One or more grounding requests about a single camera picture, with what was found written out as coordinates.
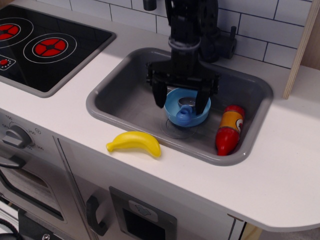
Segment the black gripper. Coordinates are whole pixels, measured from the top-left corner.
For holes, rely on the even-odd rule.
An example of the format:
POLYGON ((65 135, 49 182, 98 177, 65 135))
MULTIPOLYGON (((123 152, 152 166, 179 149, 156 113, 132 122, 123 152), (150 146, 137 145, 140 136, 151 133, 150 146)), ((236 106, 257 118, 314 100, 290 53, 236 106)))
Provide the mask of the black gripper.
POLYGON ((203 113, 210 95, 219 91, 221 74, 202 63, 197 50, 172 50, 170 59, 148 62, 146 67, 155 103, 160 108, 166 103, 168 86, 197 90, 196 115, 203 113))

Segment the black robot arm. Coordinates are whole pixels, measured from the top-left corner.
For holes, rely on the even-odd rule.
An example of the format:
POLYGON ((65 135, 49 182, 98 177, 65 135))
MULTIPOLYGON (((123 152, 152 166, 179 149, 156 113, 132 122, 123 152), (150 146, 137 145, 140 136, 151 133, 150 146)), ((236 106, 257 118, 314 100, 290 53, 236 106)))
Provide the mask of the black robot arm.
POLYGON ((219 74, 199 60, 201 10, 205 0, 167 0, 165 7, 171 33, 171 57, 147 63, 147 81, 158 107, 167 100, 168 87, 196 90, 195 112, 203 113, 210 96, 218 89, 219 74))

